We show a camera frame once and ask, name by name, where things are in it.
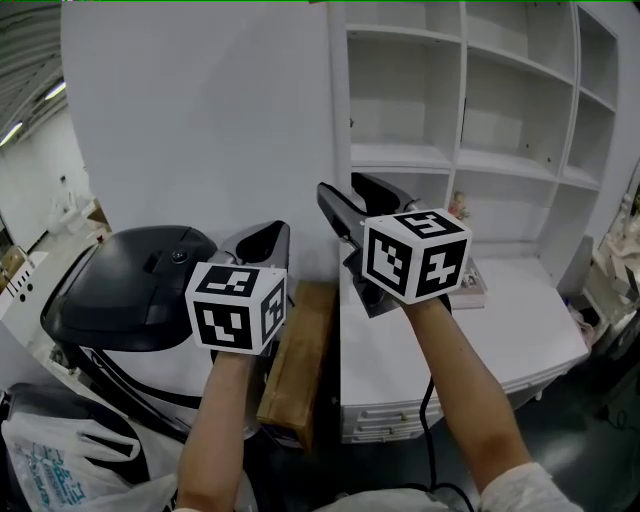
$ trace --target fluorescent light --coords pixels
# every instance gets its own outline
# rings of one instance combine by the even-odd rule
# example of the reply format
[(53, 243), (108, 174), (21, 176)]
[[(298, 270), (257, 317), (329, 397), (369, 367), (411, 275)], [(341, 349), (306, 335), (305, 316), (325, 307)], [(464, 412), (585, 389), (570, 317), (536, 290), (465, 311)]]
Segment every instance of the fluorescent light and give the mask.
[(62, 91), (64, 91), (67, 87), (67, 83), (66, 82), (62, 82), (61, 84), (56, 85), (53, 89), (51, 89), (49, 91), (49, 94), (47, 94), (44, 99), (45, 100), (50, 100), (51, 98), (53, 98), (54, 96), (56, 96), (57, 94), (60, 94)]
[(7, 141), (13, 137), (13, 134), (16, 133), (20, 128), (22, 128), (22, 123), (18, 123), (17, 125), (15, 125), (13, 128), (11, 128), (11, 130), (9, 131), (9, 133), (7, 133), (7, 136), (2, 139), (2, 142), (0, 142), (0, 146), (4, 146)]

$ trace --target forearm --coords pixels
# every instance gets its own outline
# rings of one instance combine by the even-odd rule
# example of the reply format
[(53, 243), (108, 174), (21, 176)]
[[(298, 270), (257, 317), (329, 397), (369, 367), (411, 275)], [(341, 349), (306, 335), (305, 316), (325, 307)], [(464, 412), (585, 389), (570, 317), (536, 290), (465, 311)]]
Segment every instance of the forearm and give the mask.
[(427, 360), (445, 419), (484, 489), (512, 467), (529, 462), (502, 387), (439, 300), (405, 306)]
[(251, 358), (220, 352), (207, 381), (178, 474), (178, 506), (233, 510), (242, 475)]

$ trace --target plastic bag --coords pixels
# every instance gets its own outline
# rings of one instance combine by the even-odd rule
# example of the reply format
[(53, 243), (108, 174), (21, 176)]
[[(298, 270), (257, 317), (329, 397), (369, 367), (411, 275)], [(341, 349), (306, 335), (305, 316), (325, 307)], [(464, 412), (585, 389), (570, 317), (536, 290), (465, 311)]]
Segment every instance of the plastic bag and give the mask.
[[(22, 492), (34, 512), (162, 512), (177, 489), (173, 472), (132, 486), (113, 471), (86, 460), (124, 462), (135, 459), (141, 449), (137, 439), (116, 434), (93, 420), (15, 413), (2, 424), (2, 436)], [(94, 439), (126, 447), (129, 454)], [(145, 453), (153, 450), (146, 444), (151, 441), (145, 441)]]

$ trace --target desk top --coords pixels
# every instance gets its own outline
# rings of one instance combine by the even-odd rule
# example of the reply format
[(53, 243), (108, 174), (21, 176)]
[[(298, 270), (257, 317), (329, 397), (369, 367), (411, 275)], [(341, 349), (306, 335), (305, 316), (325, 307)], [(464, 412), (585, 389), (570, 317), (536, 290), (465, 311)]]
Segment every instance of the desk top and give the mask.
[[(474, 261), (487, 284), (487, 303), (483, 309), (454, 310), (453, 316), (503, 387), (587, 356), (537, 258)], [(340, 338), (343, 406), (422, 399), (430, 373), (409, 321), (400, 308), (369, 319), (344, 267)]]

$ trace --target fiducial marker cube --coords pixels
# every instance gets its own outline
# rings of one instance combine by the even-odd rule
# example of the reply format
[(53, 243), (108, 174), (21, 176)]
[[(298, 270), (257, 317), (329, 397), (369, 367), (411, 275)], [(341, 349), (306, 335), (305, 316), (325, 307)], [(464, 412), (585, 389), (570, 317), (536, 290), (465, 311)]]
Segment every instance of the fiducial marker cube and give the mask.
[(443, 209), (371, 217), (362, 274), (407, 304), (460, 287), (471, 230)]
[(185, 299), (196, 344), (260, 354), (287, 315), (287, 271), (198, 263)]

